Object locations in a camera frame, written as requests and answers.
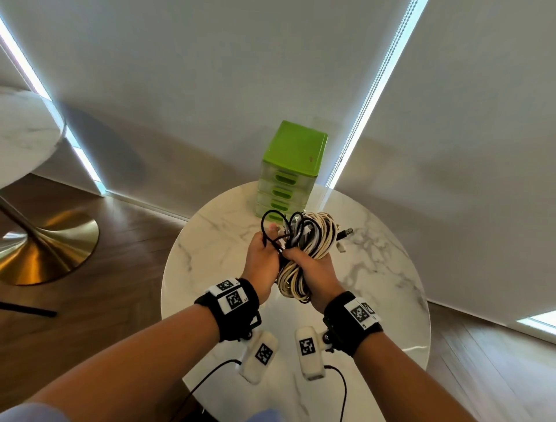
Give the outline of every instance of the marble tabletop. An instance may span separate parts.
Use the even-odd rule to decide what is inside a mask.
[[[50,158],[62,140],[61,127],[63,119],[47,99],[30,91],[0,87],[0,188]]]
[[[233,188],[214,198],[186,223],[172,247],[164,271],[161,310],[166,318],[193,304],[205,289],[238,277],[247,245],[260,230],[255,216],[257,182]],[[392,232],[365,207],[335,190],[316,185],[306,207],[325,211],[354,234],[342,241],[346,252],[331,249],[343,286],[365,297],[383,320],[384,331],[422,368],[430,350],[430,320],[419,275]],[[275,409],[287,421],[333,421],[340,418],[344,388],[340,376],[306,381],[299,367],[294,332],[312,325],[326,326],[311,305],[280,295],[276,285],[260,308],[261,329],[272,332],[279,350],[265,377],[251,385],[226,365],[195,392],[195,398],[221,422],[245,421],[254,413]],[[240,358],[244,346],[219,343],[184,378],[193,388],[219,363]],[[345,422],[384,420],[353,360],[342,352],[324,353],[325,364],[338,367],[347,382]]]

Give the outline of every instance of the forearm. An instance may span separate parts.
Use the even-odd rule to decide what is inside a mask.
[[[72,422],[138,419],[219,341],[208,308],[189,308],[73,368],[28,401],[60,409]]]
[[[475,419],[384,333],[354,355],[387,422],[475,422]]]

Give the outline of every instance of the black wrist strap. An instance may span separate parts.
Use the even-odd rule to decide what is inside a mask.
[[[332,346],[350,356],[367,336],[383,331],[379,316],[367,301],[351,292],[334,298],[326,306],[322,320],[329,329]]]
[[[251,330],[261,325],[259,297],[244,278],[231,278],[211,286],[195,303],[212,312],[220,330],[220,341],[248,338]]]

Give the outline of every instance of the marble side table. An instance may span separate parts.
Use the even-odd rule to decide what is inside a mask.
[[[233,188],[214,198],[186,223],[172,247],[162,281],[161,310],[166,318],[187,306],[204,290],[229,277],[238,277],[247,245],[260,230],[255,217],[257,182]],[[332,261],[343,286],[365,297],[383,319],[384,331],[422,368],[430,350],[430,320],[419,275],[403,246],[391,231],[365,207],[337,191],[316,185],[306,207],[331,214],[341,229],[354,234],[342,241],[346,252],[331,249]],[[250,385],[226,365],[195,392],[195,398],[221,422],[243,422],[253,414],[276,409],[285,420],[332,421],[340,419],[344,387],[340,376],[306,381],[299,368],[294,332],[312,325],[324,331],[322,315],[311,305],[280,295],[272,288],[260,308],[262,326],[280,342],[274,361],[259,385]],[[219,363],[240,358],[244,346],[219,343],[184,378],[189,389]],[[342,352],[325,353],[347,382],[344,421],[384,420],[353,360]]]
[[[44,163],[64,131],[50,101],[0,87],[0,188]],[[87,259],[98,241],[96,221],[83,213],[66,211],[35,227],[2,197],[0,211],[21,228],[0,239],[0,281],[5,283],[30,285],[62,277]]]

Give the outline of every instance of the gold table base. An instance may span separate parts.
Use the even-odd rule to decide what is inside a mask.
[[[76,211],[39,228],[0,197],[0,210],[21,227],[0,240],[0,281],[18,286],[54,281],[81,265],[98,242],[97,222]]]

